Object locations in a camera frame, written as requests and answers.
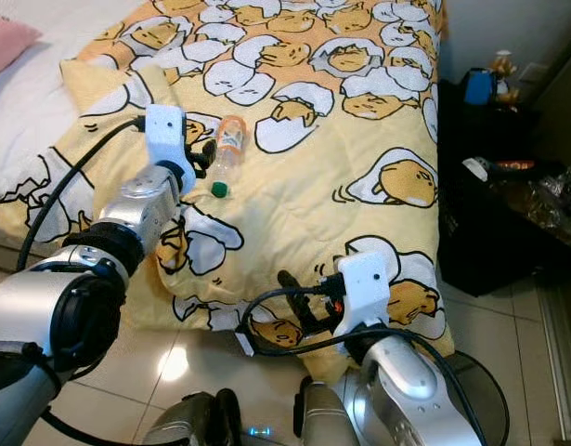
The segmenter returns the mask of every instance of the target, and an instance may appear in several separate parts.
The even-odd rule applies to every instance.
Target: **yellow comforter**
[[[69,165],[150,103],[187,111],[194,151],[236,114],[250,134],[239,181],[226,199],[207,180],[183,197],[131,283],[130,320],[233,329],[246,300],[279,288],[281,270],[312,285],[337,256],[380,250],[392,326],[449,354],[435,283],[439,9],[433,0],[147,2],[61,63],[81,116],[27,160],[1,200],[0,227],[22,236]],[[123,131],[72,182],[38,240],[88,226],[146,162],[142,135]],[[329,336],[302,341],[284,299],[256,310],[253,328],[281,347]],[[328,381],[348,364],[335,348],[305,361]]]

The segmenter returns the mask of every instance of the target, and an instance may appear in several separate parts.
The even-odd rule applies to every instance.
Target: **bed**
[[[237,114],[250,129],[240,179],[226,199],[208,180],[182,197],[131,282],[125,318],[234,329],[247,301],[279,288],[282,271],[315,284],[339,256],[378,250],[392,325],[451,353],[435,283],[440,3],[108,3],[39,15],[52,45],[1,74],[0,231],[22,237],[57,178],[150,103],[187,111],[194,151]],[[146,162],[142,136],[122,132],[75,178],[37,240],[88,227]],[[300,327],[284,301],[253,314],[256,333],[282,348],[330,335],[305,339]],[[349,364],[336,348],[304,360],[327,381]]]

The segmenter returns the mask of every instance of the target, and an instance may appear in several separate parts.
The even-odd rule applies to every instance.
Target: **plastic bottle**
[[[217,152],[211,175],[211,193],[225,198],[240,177],[243,161],[246,123],[239,116],[226,116],[217,131]]]

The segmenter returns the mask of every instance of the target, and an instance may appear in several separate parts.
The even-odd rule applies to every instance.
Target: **cartoon egg yolk character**
[[[211,135],[212,133],[213,129],[207,130],[202,123],[190,119],[186,120],[186,143],[188,145],[196,142],[202,135]]]
[[[260,25],[272,19],[272,17],[264,16],[264,10],[261,7],[238,7],[233,12],[236,15],[236,22],[244,26]]]
[[[371,93],[343,100],[343,110],[354,116],[366,119],[385,118],[396,112],[403,105],[418,108],[419,102],[413,98],[402,101],[396,96],[379,97]]]
[[[161,49],[169,44],[177,35],[177,24],[170,21],[161,25],[151,26],[144,30],[132,33],[133,39],[142,45],[154,49]]]
[[[430,58],[436,59],[437,54],[435,52],[434,41],[432,41],[430,34],[426,33],[424,30],[418,30],[414,35],[419,45],[425,50]]]
[[[310,55],[310,46],[305,44],[291,44],[279,42],[265,46],[260,52],[259,63],[273,67],[292,67],[306,60]]]
[[[433,17],[435,15],[434,6],[430,3],[430,0],[411,0],[411,4],[423,9],[429,17]]]
[[[162,4],[162,11],[165,14],[183,14],[186,9],[190,7],[195,7],[199,3],[202,3],[202,0],[161,0],[159,2],[155,2],[155,5]]]
[[[87,230],[91,227],[92,220],[85,216],[84,211],[79,211],[79,230]]]
[[[124,29],[124,24],[120,21],[114,25],[111,25],[106,31],[101,33],[95,40],[111,40],[115,39],[120,35]]]
[[[420,72],[422,72],[422,76],[429,79],[429,74],[423,70],[423,67],[419,64],[417,60],[407,59],[407,58],[398,58],[398,57],[391,57],[390,64],[393,67],[411,67],[416,68]]]
[[[302,331],[285,320],[272,322],[252,321],[253,329],[268,342],[281,347],[295,347],[302,340]]]
[[[163,74],[165,74],[165,79],[167,79],[169,85],[175,84],[181,77],[177,68],[166,68],[163,70]]]
[[[430,34],[424,30],[415,30],[408,25],[401,25],[398,27],[398,31],[403,34],[412,34],[413,37],[417,39],[419,45],[425,50],[425,52],[432,58],[436,58],[434,41]]]
[[[338,47],[329,56],[329,64],[341,72],[357,72],[369,63],[368,50],[355,45]]]
[[[385,165],[374,193],[385,192],[393,201],[429,207],[435,202],[437,187],[433,175],[413,160]]]
[[[293,121],[296,118],[304,119],[304,127],[309,127],[316,121],[318,115],[311,105],[302,102],[299,99],[291,99],[281,102],[270,115],[275,121],[288,119]]]
[[[266,24],[270,31],[285,33],[302,33],[314,25],[315,16],[312,12],[281,10],[278,16]]]
[[[337,34],[363,30],[371,22],[371,14],[363,8],[363,3],[344,7],[331,14],[324,14],[322,18],[327,28]]]
[[[185,222],[184,217],[180,216],[176,226],[164,232],[157,244],[157,261],[166,274],[174,274],[186,265],[188,240],[184,230]]]
[[[409,325],[420,313],[433,316],[440,296],[436,290],[420,283],[403,281],[390,286],[388,314],[390,320]]]

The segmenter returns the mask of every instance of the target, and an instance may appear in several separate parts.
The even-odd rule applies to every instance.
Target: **blue led light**
[[[250,433],[250,435],[264,435],[268,437],[270,435],[270,427],[260,430],[256,429],[255,427],[251,427],[248,432]]]

